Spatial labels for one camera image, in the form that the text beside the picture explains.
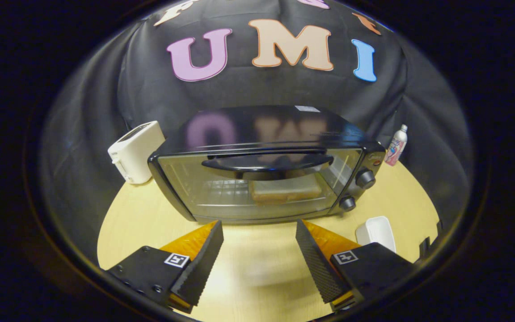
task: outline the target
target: letter m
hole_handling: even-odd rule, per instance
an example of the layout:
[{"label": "letter m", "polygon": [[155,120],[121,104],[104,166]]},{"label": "letter m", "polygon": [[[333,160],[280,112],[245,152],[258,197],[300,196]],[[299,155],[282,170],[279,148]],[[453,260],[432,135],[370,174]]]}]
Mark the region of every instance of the letter m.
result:
[{"label": "letter m", "polygon": [[295,66],[307,49],[307,57],[303,65],[311,69],[321,71],[333,70],[333,64],[329,61],[329,47],[327,38],[331,32],[317,26],[305,26],[297,37],[294,37],[281,22],[271,19],[251,20],[249,25],[257,30],[258,54],[252,60],[256,67],[275,67],[282,60],[275,55],[275,47],[285,57],[286,61]]}]

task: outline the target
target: spray can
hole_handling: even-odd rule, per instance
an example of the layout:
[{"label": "spray can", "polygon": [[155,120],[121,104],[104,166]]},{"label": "spray can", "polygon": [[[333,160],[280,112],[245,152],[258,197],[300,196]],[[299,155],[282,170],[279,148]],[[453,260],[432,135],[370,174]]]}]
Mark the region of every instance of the spray can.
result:
[{"label": "spray can", "polygon": [[398,130],[393,136],[393,140],[391,141],[391,145],[388,147],[388,151],[386,156],[384,157],[384,161],[389,165],[395,165],[401,156],[402,151],[405,149],[407,142],[406,135],[407,126],[404,124],[401,126],[401,129]]}]

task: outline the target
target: black cloth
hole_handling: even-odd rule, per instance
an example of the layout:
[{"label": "black cloth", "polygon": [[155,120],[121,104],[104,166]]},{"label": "black cloth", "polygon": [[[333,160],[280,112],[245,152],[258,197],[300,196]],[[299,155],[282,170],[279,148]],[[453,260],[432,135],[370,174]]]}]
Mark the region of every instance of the black cloth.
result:
[{"label": "black cloth", "polygon": [[[101,44],[66,81],[46,120],[39,175],[49,210],[73,243],[97,263],[102,220],[123,179],[108,147],[125,132],[157,120],[166,135],[199,110],[232,106],[321,106],[340,114],[385,147],[406,124],[401,161],[425,188],[445,226],[466,206],[473,175],[473,146],[462,108],[449,84],[418,49],[376,23],[364,27],[355,10],[327,0],[323,10],[297,0],[192,3],[176,18],[153,26],[168,8],[119,31]],[[293,35],[306,25],[331,31],[332,71],[282,59],[258,68],[258,35],[250,20],[279,20]],[[166,47],[194,37],[192,64],[211,57],[207,31],[231,28],[228,63],[215,77],[186,82],[174,76]],[[376,82],[355,77],[358,39],[375,49]],[[283,57],[278,49],[276,55]]]}]

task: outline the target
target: oven glass window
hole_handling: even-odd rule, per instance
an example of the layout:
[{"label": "oven glass window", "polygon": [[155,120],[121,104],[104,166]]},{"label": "oven glass window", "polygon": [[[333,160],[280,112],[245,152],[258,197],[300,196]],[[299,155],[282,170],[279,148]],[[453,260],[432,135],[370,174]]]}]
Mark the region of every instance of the oven glass window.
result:
[{"label": "oven glass window", "polygon": [[354,150],[329,150],[333,163],[302,177],[249,181],[221,177],[201,165],[204,157],[164,157],[162,169],[194,216],[266,219],[328,212],[359,159]]}]

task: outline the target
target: label sticker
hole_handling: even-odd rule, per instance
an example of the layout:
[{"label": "label sticker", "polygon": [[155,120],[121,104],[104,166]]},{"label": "label sticker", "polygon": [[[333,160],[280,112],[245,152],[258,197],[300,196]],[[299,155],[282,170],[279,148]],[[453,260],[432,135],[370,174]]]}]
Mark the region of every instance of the label sticker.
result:
[{"label": "label sticker", "polygon": [[188,259],[190,259],[190,256],[172,253],[172,254],[170,254],[170,256],[168,256],[168,258],[164,261],[164,263],[182,268],[182,267],[184,267],[184,265],[186,265],[186,262],[188,261]]},{"label": "label sticker", "polygon": [[351,263],[351,262],[358,260],[358,258],[355,256],[355,254],[353,254],[353,252],[350,250],[343,251],[341,253],[337,253],[333,256],[335,257],[335,259],[337,259],[338,263],[341,265],[346,264],[346,263]]},{"label": "label sticker", "polygon": [[301,105],[296,105],[295,106],[298,110],[302,111],[302,112],[317,112],[317,113],[321,113],[320,110],[317,110],[317,108],[314,108],[313,106],[301,106]]}]

